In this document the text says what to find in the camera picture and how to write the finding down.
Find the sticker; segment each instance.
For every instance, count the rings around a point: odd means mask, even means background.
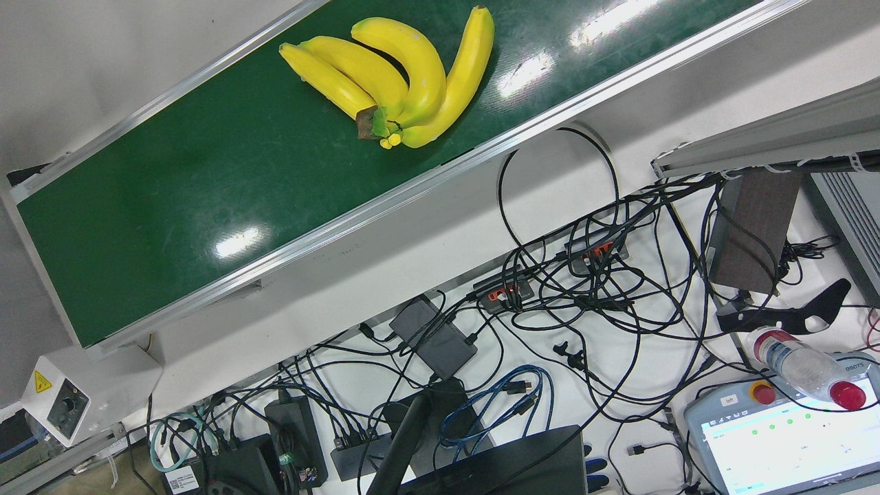
[[[736,394],[728,395],[726,397],[721,398],[721,405],[722,406],[732,406],[733,404],[738,403],[738,402],[739,402],[739,399],[737,398]]]
[[[195,490],[199,487],[199,480],[195,479],[192,466],[184,466],[180,469],[165,473],[171,493],[177,495],[184,491]]]
[[[46,377],[37,370],[33,370],[33,386],[37,389],[37,394],[39,394],[52,388],[52,382],[46,380]]]

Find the bottle label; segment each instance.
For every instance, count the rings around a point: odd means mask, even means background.
[[[755,356],[765,365],[780,370],[782,361],[792,351],[803,349],[806,344],[782,330],[770,330],[755,341]]]

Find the banana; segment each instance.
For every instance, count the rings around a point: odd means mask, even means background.
[[[409,91],[403,112],[393,119],[398,127],[434,116],[446,94],[446,73],[440,55],[424,34],[389,18],[366,18],[352,26],[351,37],[394,57],[407,71]]]
[[[376,106],[376,101],[366,91],[317,56],[289,43],[283,43],[278,52],[299,77],[352,119],[358,112]]]
[[[492,14],[482,5],[474,7],[458,45],[455,63],[446,79],[443,104],[429,121],[404,127],[403,144],[410,148],[424,146],[437,139],[461,116],[483,79],[494,39]]]
[[[385,119],[400,115],[409,91],[407,81],[381,55],[332,36],[315,36],[298,46],[324,59],[361,86],[385,109]]]

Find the conveyor belt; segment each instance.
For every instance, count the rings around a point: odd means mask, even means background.
[[[483,3],[496,25],[487,76],[460,121],[419,150],[358,141],[277,47],[348,38],[356,21],[387,16],[425,33],[448,70],[473,2],[333,0],[21,201],[81,344],[280,266],[328,222],[757,2]]]

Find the plastic bottle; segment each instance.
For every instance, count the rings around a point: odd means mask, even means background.
[[[865,392],[849,381],[849,373],[840,363],[785,330],[761,327],[749,334],[746,345],[758,361],[802,394],[836,403],[845,410],[865,405]]]

